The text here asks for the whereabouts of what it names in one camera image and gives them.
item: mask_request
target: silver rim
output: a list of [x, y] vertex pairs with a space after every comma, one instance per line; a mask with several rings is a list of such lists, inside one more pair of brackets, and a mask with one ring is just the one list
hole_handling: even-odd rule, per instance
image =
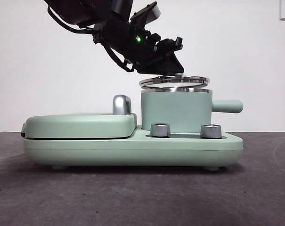
[[209, 79], [205, 77], [197, 77], [197, 76], [186, 76], [183, 74], [169, 75], [169, 76], [159, 76], [152, 79], [142, 80], [139, 85], [143, 89], [163, 89], [160, 87], [160, 84], [166, 83], [197, 83], [188, 86], [183, 86], [181, 88], [202, 88], [208, 85]]
[[196, 88], [162, 88], [162, 89], [145, 89], [142, 93], [148, 92], [200, 92], [200, 93], [212, 93], [210, 89], [196, 89]]

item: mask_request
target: appliance base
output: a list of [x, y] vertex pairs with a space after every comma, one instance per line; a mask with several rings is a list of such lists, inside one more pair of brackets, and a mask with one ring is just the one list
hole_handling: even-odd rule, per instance
[[24, 148], [31, 160], [55, 170], [67, 166], [201, 166], [218, 170], [236, 163], [244, 149], [243, 140], [228, 133], [222, 133], [222, 139], [200, 138], [198, 133], [156, 138], [149, 133], [138, 126], [128, 138], [26, 138]]

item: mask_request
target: black cable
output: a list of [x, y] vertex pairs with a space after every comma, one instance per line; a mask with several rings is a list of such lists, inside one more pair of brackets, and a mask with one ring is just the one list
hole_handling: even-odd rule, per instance
[[127, 72], [133, 72], [134, 71], [134, 63], [133, 63], [133, 67], [130, 69], [128, 68], [119, 58], [118, 56], [113, 52], [113, 50], [104, 43], [101, 43], [101, 45], [105, 48], [106, 52], [108, 53], [108, 55], [110, 56], [110, 58], [117, 63], [118, 66], [120, 66], [122, 69], [124, 69]]
[[62, 27], [64, 27], [66, 30], [76, 33], [76, 34], [97, 34], [98, 31], [93, 30], [93, 28], [89, 28], [89, 29], [74, 29], [72, 27], [69, 27], [68, 25], [66, 25], [64, 22], [62, 22], [50, 9], [50, 7], [48, 6], [47, 9], [49, 15]]

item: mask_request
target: white wall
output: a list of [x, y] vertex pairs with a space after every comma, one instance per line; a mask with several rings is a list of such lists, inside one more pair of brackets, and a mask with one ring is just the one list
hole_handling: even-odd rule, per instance
[[[137, 11], [152, 0], [135, 0]], [[147, 25], [183, 38], [176, 53], [189, 75], [211, 79], [214, 99], [241, 99], [241, 114], [213, 113], [225, 131], [285, 131], [285, 21], [278, 0], [158, 0]], [[110, 112], [115, 94], [132, 99], [138, 82], [89, 35], [54, 22], [42, 0], [0, 0], [0, 131], [20, 131], [34, 115]]]

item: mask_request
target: glass lid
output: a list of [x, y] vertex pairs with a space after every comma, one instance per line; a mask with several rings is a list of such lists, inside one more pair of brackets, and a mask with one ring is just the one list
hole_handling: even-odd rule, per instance
[[139, 85], [143, 89], [163, 89], [163, 88], [201, 88], [207, 86], [209, 79], [205, 77], [187, 76], [175, 74], [159, 76], [152, 79], [142, 80]]

